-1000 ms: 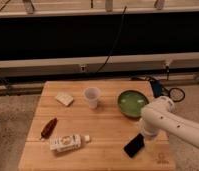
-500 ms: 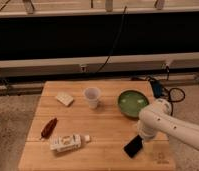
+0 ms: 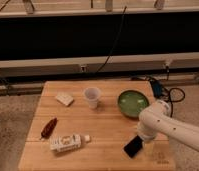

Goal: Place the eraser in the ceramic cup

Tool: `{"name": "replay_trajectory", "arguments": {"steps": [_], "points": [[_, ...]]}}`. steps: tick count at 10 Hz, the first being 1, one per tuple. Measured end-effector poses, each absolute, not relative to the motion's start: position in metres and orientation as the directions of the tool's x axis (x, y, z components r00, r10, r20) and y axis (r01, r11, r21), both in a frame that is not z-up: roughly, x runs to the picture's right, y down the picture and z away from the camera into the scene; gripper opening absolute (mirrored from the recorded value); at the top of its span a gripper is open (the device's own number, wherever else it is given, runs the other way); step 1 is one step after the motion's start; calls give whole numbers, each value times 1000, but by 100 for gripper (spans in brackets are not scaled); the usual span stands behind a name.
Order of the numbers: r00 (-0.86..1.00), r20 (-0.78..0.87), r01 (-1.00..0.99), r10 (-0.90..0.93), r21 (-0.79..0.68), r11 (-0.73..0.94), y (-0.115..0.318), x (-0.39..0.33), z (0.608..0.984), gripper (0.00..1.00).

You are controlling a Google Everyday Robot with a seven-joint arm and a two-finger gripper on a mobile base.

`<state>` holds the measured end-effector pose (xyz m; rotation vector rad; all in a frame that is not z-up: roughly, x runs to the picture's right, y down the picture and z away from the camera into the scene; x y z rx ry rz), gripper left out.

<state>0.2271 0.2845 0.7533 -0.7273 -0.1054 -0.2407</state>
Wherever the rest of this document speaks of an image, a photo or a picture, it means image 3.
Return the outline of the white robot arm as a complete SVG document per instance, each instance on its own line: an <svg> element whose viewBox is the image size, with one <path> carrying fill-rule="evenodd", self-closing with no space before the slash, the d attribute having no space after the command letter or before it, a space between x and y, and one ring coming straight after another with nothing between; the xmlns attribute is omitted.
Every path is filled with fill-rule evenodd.
<svg viewBox="0 0 199 171"><path fill-rule="evenodd" d="M169 117L171 108L157 100L139 114L137 135L149 142L160 132L199 152L199 127Z"/></svg>

